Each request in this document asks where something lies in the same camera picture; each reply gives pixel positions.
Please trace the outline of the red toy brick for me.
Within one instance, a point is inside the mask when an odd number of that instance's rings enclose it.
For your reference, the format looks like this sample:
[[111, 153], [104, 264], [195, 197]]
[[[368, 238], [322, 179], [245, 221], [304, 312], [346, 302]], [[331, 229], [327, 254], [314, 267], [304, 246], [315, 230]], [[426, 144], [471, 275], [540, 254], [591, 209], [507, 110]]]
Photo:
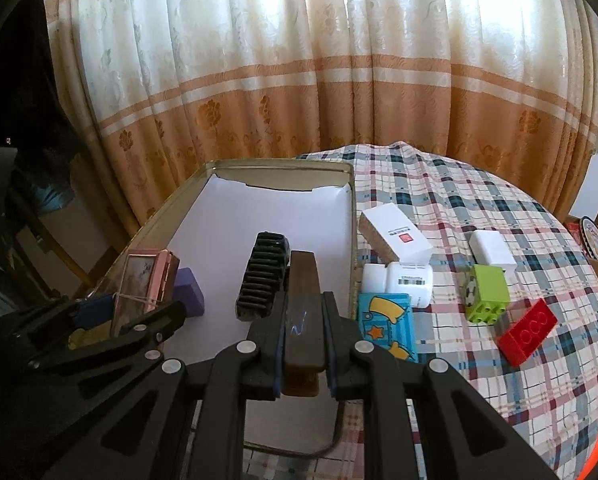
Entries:
[[538, 299], [524, 315], [497, 339], [497, 348], [512, 367], [520, 367], [532, 356], [557, 324], [544, 299]]

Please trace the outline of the teal toy brick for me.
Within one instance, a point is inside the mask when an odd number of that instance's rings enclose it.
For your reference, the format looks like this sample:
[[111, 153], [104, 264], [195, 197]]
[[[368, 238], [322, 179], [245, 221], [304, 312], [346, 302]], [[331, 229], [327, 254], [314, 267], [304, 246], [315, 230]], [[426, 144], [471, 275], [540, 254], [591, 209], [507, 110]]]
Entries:
[[357, 299], [357, 323], [366, 339], [397, 359], [418, 362], [410, 296], [362, 292]]

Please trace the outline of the green football toy brick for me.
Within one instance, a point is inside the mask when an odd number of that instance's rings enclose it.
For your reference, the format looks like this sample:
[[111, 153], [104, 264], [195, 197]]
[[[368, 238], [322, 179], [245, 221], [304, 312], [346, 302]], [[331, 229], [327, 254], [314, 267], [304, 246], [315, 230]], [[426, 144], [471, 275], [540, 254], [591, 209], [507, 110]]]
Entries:
[[505, 273], [497, 266], [475, 264], [468, 272], [464, 305], [466, 319], [474, 324], [495, 324], [506, 312], [510, 295]]

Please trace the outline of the purple block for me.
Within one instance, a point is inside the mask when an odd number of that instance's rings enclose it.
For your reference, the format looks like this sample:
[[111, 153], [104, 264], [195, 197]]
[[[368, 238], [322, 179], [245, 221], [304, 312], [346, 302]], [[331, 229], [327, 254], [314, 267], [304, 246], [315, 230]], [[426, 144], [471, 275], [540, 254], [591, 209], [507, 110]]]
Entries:
[[188, 318], [203, 316], [204, 296], [195, 275], [189, 268], [179, 268], [177, 270], [173, 299], [184, 304]]

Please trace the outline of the white pill bottle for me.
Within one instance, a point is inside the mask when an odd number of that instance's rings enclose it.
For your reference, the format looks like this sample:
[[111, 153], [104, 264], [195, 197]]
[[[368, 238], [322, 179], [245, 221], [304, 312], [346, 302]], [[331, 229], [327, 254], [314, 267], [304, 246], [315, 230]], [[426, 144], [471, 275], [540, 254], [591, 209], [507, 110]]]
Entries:
[[398, 294], [410, 296], [410, 305], [425, 308], [431, 302], [433, 270], [426, 266], [411, 266], [392, 262], [384, 266], [366, 263], [362, 271], [361, 292], [363, 294]]

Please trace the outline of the dark brown wooden block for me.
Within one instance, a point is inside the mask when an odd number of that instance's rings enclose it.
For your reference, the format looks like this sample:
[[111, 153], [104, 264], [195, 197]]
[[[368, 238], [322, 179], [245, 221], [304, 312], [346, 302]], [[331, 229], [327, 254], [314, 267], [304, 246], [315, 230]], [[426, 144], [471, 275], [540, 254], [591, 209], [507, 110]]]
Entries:
[[317, 396], [325, 369], [322, 291], [312, 252], [292, 252], [286, 290], [282, 393]]

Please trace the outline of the white charger cube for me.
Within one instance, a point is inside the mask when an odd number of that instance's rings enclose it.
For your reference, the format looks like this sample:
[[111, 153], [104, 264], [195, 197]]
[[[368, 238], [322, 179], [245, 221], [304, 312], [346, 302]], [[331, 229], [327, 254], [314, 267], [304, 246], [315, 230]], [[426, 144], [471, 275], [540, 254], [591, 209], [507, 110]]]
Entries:
[[475, 230], [470, 235], [469, 246], [477, 264], [497, 266], [506, 274], [517, 269], [514, 255], [498, 231]]

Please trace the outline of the white box red logo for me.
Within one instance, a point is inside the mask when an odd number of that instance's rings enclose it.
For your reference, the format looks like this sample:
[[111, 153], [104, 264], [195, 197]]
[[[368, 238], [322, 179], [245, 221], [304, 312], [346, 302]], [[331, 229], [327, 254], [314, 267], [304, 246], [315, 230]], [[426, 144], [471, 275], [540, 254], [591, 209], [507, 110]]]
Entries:
[[395, 204], [384, 204], [361, 212], [358, 229], [384, 264], [399, 262], [426, 266], [433, 246], [410, 218]]

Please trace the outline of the black ribbed brush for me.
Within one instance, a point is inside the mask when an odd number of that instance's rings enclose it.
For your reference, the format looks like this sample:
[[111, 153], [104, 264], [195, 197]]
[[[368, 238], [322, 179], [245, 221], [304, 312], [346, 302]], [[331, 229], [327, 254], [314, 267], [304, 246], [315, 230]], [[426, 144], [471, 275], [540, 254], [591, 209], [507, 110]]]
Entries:
[[271, 313], [275, 296], [285, 284], [289, 260], [289, 243], [282, 234], [259, 232], [236, 299], [239, 321], [251, 322]]

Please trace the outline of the plaid tablecloth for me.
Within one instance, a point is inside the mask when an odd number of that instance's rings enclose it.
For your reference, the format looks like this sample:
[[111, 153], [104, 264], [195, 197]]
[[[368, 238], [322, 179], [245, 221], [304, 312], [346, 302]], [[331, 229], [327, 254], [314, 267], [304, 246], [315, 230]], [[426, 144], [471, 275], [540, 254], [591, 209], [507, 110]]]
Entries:
[[429, 241], [420, 362], [448, 361], [561, 479], [598, 441], [598, 278], [567, 229], [515, 185], [398, 142], [320, 152], [354, 171], [356, 208], [395, 204]]

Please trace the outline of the gold metal tray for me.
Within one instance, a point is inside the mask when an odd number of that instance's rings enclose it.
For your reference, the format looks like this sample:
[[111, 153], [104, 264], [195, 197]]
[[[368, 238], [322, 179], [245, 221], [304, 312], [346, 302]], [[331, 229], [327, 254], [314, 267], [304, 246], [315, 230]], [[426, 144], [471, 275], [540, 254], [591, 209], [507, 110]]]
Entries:
[[212, 358], [247, 335], [235, 301], [256, 234], [285, 235], [312, 252], [320, 287], [339, 312], [354, 312], [354, 174], [345, 162], [247, 159], [209, 162], [182, 184], [131, 239], [130, 249], [168, 248], [192, 270], [204, 312], [164, 345], [187, 364]]

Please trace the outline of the round cookie tin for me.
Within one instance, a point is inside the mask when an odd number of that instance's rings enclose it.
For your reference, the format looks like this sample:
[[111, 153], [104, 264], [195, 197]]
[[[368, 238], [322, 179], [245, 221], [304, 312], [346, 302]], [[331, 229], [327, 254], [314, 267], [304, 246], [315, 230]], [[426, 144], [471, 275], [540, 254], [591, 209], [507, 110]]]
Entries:
[[598, 226], [590, 217], [579, 221], [580, 237], [587, 257], [598, 260]]

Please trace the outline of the white paper tray liner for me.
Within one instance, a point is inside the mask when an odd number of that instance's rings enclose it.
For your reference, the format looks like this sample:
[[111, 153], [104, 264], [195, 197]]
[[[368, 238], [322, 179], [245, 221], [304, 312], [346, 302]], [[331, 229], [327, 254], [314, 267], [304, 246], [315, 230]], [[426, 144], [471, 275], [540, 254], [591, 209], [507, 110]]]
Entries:
[[313, 255], [318, 288], [332, 292], [340, 314], [350, 316], [352, 202], [348, 184], [289, 191], [210, 177], [168, 243], [180, 270], [195, 279], [203, 311], [166, 342], [166, 355], [200, 363], [244, 340], [286, 286], [298, 252]]

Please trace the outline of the cream and orange curtain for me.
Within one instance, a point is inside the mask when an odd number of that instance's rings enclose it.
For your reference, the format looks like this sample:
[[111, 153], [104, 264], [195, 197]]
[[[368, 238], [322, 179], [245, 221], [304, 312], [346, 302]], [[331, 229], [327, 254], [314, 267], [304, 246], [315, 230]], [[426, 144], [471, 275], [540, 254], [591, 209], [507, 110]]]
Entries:
[[585, 0], [44, 0], [64, 110], [135, 232], [205, 162], [405, 142], [568, 214], [598, 151]]

